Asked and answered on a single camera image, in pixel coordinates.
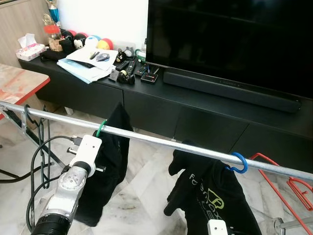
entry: soundbar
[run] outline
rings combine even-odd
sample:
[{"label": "soundbar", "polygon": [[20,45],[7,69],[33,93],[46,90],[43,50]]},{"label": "soundbar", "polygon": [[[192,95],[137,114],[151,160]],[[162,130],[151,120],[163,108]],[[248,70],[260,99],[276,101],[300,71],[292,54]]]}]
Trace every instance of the soundbar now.
[{"label": "soundbar", "polygon": [[175,68],[165,69],[163,82],[288,113],[301,107],[299,99],[290,94]]}]

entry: remote control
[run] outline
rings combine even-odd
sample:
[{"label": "remote control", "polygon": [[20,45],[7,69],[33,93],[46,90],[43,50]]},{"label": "remote control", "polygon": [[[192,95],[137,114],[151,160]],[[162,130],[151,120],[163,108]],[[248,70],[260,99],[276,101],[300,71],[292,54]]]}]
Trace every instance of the remote control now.
[{"label": "remote control", "polygon": [[127,75],[131,75],[132,74],[132,72],[134,71],[135,65],[136,65],[136,61],[135,60],[129,62],[128,67],[125,69]]},{"label": "remote control", "polygon": [[118,64],[118,65],[115,67],[115,69],[121,71],[121,70],[123,70],[123,68],[125,68],[128,64],[129,64],[129,61],[124,61],[124,62]]}]

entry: horizontal metal pipe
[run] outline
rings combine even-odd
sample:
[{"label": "horizontal metal pipe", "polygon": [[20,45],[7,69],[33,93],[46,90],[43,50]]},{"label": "horizontal metal pipe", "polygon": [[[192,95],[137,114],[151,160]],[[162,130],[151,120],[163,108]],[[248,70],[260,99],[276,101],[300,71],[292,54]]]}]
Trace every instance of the horizontal metal pipe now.
[{"label": "horizontal metal pipe", "polygon": [[[313,217],[302,219],[302,221],[305,224],[312,224],[313,223]],[[301,224],[299,223],[298,220],[286,222],[286,223],[283,223],[280,225],[280,227],[282,229],[292,229],[292,228],[296,228],[296,227],[300,227],[300,226],[301,226]]]},{"label": "horizontal metal pipe", "polygon": [[[10,109],[12,111],[18,111],[18,112],[24,111],[23,106],[10,104],[6,102],[2,102],[2,101],[0,101],[0,107],[1,106],[6,107],[7,109]],[[66,116],[62,116],[58,114],[48,113],[48,112],[44,112],[44,111],[40,111],[36,109],[28,108],[28,112],[38,117],[47,118],[47,119],[55,120],[55,121],[61,121],[61,122],[65,122],[68,124],[78,125],[78,126],[90,128],[93,130],[98,130],[100,127],[100,124],[98,123],[80,120],[80,119],[72,118],[72,117],[66,117]],[[144,142],[161,144],[161,145],[178,149],[184,152],[194,153],[194,154],[202,155],[205,157],[210,157],[210,158],[226,161],[229,163],[243,165],[243,163],[241,162],[239,158],[233,155],[225,154],[225,153],[215,152],[212,150],[190,146],[187,144],[178,143],[174,141],[163,140],[163,139],[159,139],[156,137],[146,136],[146,135],[142,135],[142,134],[135,133],[132,131],[126,131],[126,130],[122,130],[122,129],[118,129],[118,128],[110,127],[110,126],[103,126],[102,131],[110,133],[110,134],[118,135],[118,136],[128,137],[131,139],[137,139],[137,140],[144,141]],[[303,179],[303,180],[313,181],[313,174],[310,174],[308,172],[286,168],[282,166],[275,166],[275,165],[271,165],[267,163],[253,161],[250,159],[247,159],[246,161],[249,167],[253,167],[253,168],[257,168],[257,169],[261,169],[261,170],[265,170],[268,172],[273,172],[273,173],[277,173],[281,175],[292,176],[292,177],[296,177],[296,178]]]}]

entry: tissue box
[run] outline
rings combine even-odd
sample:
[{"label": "tissue box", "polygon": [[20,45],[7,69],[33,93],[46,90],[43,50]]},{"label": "tissue box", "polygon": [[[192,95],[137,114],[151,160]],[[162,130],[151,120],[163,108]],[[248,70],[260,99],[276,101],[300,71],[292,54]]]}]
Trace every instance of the tissue box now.
[{"label": "tissue box", "polygon": [[16,51],[16,57],[21,60],[30,61],[39,56],[40,53],[46,50],[43,44],[32,44]]}]

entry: red table edge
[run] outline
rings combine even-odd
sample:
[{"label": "red table edge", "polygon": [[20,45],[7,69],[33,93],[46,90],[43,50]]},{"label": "red table edge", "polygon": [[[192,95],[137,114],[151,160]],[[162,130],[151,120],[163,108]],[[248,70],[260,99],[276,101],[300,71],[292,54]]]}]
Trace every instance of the red table edge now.
[{"label": "red table edge", "polygon": [[[22,97],[20,100],[18,100],[15,104],[22,104],[25,102],[28,98],[33,96],[37,91],[39,91],[42,87],[47,85],[50,82],[50,77],[48,77],[44,82],[39,84],[37,87],[35,87],[33,90],[31,90],[28,94],[26,94],[24,97]],[[4,118],[3,114],[0,114],[0,120]]]}]

